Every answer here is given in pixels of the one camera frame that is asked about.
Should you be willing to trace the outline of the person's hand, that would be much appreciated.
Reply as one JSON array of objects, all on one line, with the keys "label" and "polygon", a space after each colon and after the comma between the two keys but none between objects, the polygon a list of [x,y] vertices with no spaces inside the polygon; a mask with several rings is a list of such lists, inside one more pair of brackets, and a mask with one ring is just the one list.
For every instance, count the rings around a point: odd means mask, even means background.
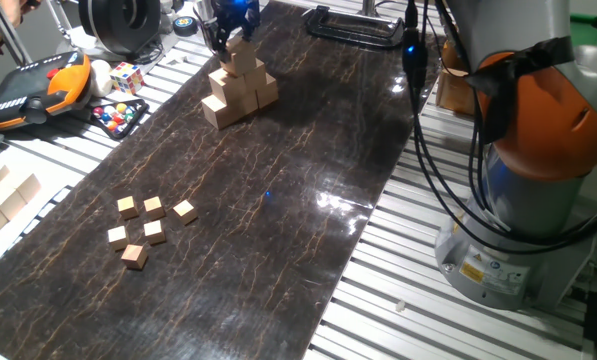
[{"label": "person's hand", "polygon": [[0,0],[0,7],[9,22],[17,28],[23,21],[23,16],[36,10],[40,2],[36,0]]}]

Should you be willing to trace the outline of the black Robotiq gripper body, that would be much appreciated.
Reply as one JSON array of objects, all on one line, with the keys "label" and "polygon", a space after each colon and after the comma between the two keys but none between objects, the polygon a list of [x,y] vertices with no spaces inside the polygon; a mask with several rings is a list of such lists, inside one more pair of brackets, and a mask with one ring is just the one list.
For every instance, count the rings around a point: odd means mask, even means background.
[{"label": "black Robotiq gripper body", "polygon": [[217,23],[229,32],[241,28],[245,22],[260,25],[260,5],[258,0],[212,0],[212,9]]}]

